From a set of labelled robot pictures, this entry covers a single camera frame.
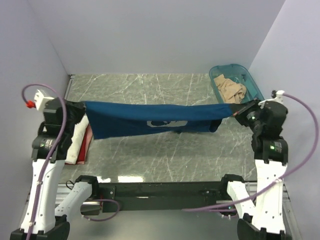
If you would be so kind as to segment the blue t-shirt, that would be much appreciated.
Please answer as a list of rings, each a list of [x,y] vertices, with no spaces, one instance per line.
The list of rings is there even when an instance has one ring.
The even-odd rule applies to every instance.
[[[233,113],[229,104],[121,104],[86,101],[86,115],[96,140],[163,132],[215,132]]]

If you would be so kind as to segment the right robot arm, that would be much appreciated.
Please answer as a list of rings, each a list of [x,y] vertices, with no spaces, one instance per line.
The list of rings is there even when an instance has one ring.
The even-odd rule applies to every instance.
[[[219,193],[232,199],[239,216],[237,237],[240,240],[290,240],[283,217],[282,175],[288,167],[289,148],[281,137],[288,109],[282,100],[255,99],[232,105],[233,117],[252,130],[251,147],[257,171],[257,196],[250,196],[239,175],[226,174]]]

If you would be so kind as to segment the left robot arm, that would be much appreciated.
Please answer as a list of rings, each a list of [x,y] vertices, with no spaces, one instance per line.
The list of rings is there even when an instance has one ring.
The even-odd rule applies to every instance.
[[[66,240],[71,220],[86,200],[100,195],[95,176],[81,175],[64,200],[56,205],[58,185],[76,124],[85,116],[83,102],[50,99],[35,103],[44,116],[32,143],[33,177],[27,210],[12,240]]]

